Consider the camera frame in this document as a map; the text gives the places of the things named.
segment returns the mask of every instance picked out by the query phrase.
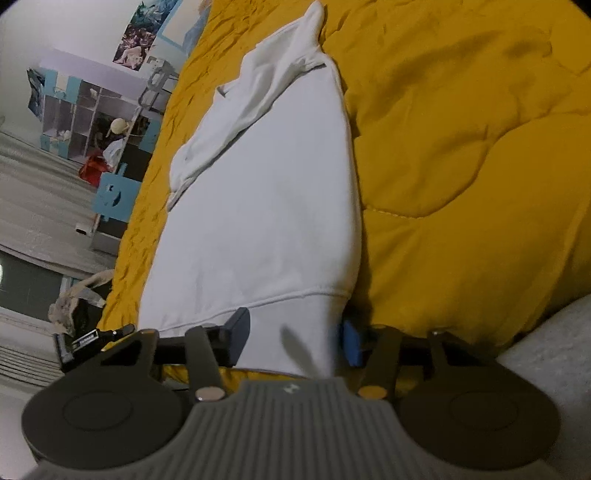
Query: yellow bedspread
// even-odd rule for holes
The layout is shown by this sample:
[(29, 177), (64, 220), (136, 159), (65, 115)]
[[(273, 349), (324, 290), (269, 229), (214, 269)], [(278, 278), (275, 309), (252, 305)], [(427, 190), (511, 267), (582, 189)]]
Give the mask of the yellow bedspread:
[[(502, 346), (591, 292), (591, 22), (569, 0), (323, 0), (363, 206), (355, 304)], [(102, 327), (136, 322), (168, 168), (243, 55), (310, 0), (214, 0), (121, 243)]]

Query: curtain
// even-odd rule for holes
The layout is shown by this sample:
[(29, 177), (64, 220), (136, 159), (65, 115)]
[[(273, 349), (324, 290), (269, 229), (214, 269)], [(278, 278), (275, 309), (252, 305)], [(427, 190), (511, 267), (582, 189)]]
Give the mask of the curtain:
[(75, 278), (113, 268), (76, 233), (90, 225), (95, 190), (78, 166), (0, 133), (0, 250)]

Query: black device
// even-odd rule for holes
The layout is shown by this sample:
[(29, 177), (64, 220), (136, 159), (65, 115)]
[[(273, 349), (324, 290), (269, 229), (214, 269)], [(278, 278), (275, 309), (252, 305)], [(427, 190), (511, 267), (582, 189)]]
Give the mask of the black device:
[[(216, 355), (227, 332), (213, 337), (194, 327), (180, 353), (141, 330), (33, 397), (22, 429), (43, 461), (28, 478), (560, 478), (540, 460), (558, 434), (554, 404), (451, 334), (374, 329), (355, 393), (333, 378), (245, 381), (232, 395), (218, 366), (238, 350)], [(187, 391), (150, 376), (182, 356)], [(406, 365), (422, 381), (398, 398)]]

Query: white wall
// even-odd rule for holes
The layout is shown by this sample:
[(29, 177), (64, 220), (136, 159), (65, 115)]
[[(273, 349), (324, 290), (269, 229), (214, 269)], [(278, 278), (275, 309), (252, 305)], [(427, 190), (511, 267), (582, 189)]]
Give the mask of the white wall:
[(0, 386), (0, 475), (4, 478), (20, 479), (36, 466), (21, 430), (28, 397)]
[[(0, 19), (2, 130), (38, 145), (41, 123), (27, 109), (27, 69), (48, 48), (114, 65), (121, 35), (139, 0), (19, 0)], [(122, 66), (128, 73), (134, 74)]]

